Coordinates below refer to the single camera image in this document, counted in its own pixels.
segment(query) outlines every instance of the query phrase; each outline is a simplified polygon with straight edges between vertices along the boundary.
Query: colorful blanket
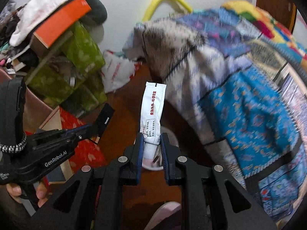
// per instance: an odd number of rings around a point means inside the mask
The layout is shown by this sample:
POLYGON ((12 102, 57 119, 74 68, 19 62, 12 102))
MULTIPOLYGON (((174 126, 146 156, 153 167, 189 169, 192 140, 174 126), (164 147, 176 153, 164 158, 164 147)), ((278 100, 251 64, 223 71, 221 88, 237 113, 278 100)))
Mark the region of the colorful blanket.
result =
POLYGON ((297 208, 307 188, 306 53, 283 26, 229 2, 137 24, 124 51, 146 58, 212 159, 272 219, 297 208))

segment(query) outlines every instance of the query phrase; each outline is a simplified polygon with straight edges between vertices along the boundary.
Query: pink shoe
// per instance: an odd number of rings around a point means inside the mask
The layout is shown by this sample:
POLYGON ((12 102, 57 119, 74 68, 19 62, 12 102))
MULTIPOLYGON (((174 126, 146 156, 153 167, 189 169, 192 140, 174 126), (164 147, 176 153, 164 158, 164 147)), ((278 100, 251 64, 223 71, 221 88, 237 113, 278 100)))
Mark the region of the pink shoe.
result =
POLYGON ((151 230, 156 225, 158 225, 165 218, 170 217, 172 214, 176 213, 181 209, 181 204, 175 201, 170 201, 163 204, 158 210, 154 213, 149 223, 144 230, 151 230))

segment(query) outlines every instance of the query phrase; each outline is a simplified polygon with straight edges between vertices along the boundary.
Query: red floral paper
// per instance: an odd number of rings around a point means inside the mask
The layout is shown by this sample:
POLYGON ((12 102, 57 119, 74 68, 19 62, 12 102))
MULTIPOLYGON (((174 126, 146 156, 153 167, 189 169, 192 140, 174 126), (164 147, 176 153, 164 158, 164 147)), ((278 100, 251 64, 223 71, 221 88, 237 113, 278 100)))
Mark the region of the red floral paper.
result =
MULTIPOLYGON (((67 111, 59 108, 62 129, 73 129, 85 123, 67 111)), ((83 140, 79 142, 75 148, 75 154, 69 159, 70 167, 74 173, 77 172, 82 166, 90 165, 91 167, 100 167, 106 165, 106 160, 103 154, 100 152, 99 146, 91 142, 90 140, 83 140)))

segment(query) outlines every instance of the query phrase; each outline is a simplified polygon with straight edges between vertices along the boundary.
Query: yellow handle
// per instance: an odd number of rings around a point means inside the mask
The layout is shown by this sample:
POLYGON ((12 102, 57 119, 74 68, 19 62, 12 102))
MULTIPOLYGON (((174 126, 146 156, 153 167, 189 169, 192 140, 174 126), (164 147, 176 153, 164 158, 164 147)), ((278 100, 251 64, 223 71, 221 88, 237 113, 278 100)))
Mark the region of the yellow handle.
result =
MULTIPOLYGON (((149 4, 149 7, 145 11, 145 15, 142 19, 142 21, 149 21, 154 14, 157 6, 162 2, 163 0, 152 0, 151 3, 149 4)), ((189 13, 192 13, 193 9, 185 2, 185 0, 175 0, 181 6, 183 6, 189 13)))

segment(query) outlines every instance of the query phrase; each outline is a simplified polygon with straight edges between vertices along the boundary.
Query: silver screw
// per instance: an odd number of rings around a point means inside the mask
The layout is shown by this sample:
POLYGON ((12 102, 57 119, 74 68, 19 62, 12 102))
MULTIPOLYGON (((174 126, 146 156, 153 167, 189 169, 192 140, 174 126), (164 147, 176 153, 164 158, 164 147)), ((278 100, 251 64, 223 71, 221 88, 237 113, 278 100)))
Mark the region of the silver screw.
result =
POLYGON ((118 161, 121 162, 121 163, 124 163, 128 160, 128 158, 126 156, 121 156, 118 158, 118 161))
POLYGON ((214 170, 217 172, 222 172, 223 171, 223 167, 221 165, 215 165, 214 166, 214 170))
POLYGON ((181 163, 185 163, 188 159, 185 156, 180 156, 178 157, 178 161, 180 161, 181 163))
POLYGON ((89 165, 84 165, 84 166, 81 168, 81 170, 82 170, 83 172, 88 172, 88 171, 91 170, 91 167, 90 167, 89 165))

